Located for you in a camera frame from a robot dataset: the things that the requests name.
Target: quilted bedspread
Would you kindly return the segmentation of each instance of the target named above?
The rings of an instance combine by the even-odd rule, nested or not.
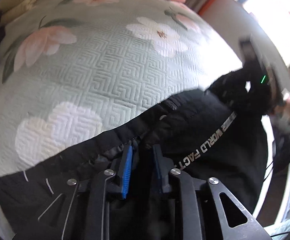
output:
[[[0,44],[0,176],[239,67],[229,46],[183,4],[38,0],[6,27]],[[6,239],[7,228],[0,211]]]

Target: floral bedspread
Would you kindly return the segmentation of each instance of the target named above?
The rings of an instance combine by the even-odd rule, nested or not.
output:
[[[7,25],[0,44],[0,176],[239,67],[183,4],[38,0]],[[1,221],[0,230],[8,238]]]

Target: bright window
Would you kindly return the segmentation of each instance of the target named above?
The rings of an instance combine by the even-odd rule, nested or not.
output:
[[[290,0],[247,0],[243,4],[290,64]]]

